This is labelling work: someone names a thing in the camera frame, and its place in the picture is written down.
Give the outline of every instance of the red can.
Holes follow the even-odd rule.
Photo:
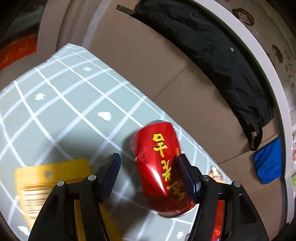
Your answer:
[[[171,218],[195,206],[187,197],[178,172],[176,157],[180,154],[180,145],[171,123],[154,123],[142,128],[132,138],[131,148],[150,208]]]

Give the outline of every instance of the white shelf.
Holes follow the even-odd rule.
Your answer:
[[[296,124],[296,110],[293,108],[289,110],[289,105],[285,92],[283,90],[282,84],[279,77],[270,62],[265,51],[255,39],[255,37],[245,28],[245,26],[238,21],[238,19],[232,15],[227,9],[222,7],[215,1],[209,0],[194,0],[197,2],[205,11],[209,12],[213,17],[215,17],[221,24],[230,29],[238,40],[244,43],[246,49],[254,56],[258,65],[263,70],[263,73],[268,80],[269,89],[272,92],[273,98],[275,100],[275,106],[279,113],[279,136],[285,144],[285,149],[283,150],[285,157],[285,170],[284,178],[287,191],[287,216],[286,222],[290,223],[294,218],[294,195],[293,195],[293,185],[291,180],[292,173],[292,150],[293,150],[293,140],[292,140],[292,126]]]
[[[296,131],[296,107],[290,111],[292,130]]]

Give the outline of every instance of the black bag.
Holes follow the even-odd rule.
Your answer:
[[[262,127],[274,116],[266,80],[250,54],[197,4],[182,0],[141,0],[133,17],[183,51],[224,97],[249,141],[258,148]]]

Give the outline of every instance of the brown cardboard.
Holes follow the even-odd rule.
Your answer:
[[[89,51],[153,99],[180,74],[189,58],[156,31],[117,11],[105,12]]]
[[[274,135],[261,143],[259,148],[277,137],[277,134]],[[253,154],[254,152],[248,151],[221,163],[220,167],[233,181],[239,180],[243,185],[264,223],[269,239],[272,240],[285,224],[286,194],[283,185],[284,180],[277,178],[269,184],[262,184],[255,172]]]
[[[201,69],[190,63],[155,99],[210,155],[221,163],[249,150],[232,110]],[[262,141],[276,134],[271,121]]]

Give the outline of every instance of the blue towel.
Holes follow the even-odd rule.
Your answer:
[[[276,138],[254,154],[254,165],[258,178],[263,184],[281,176],[281,143]]]

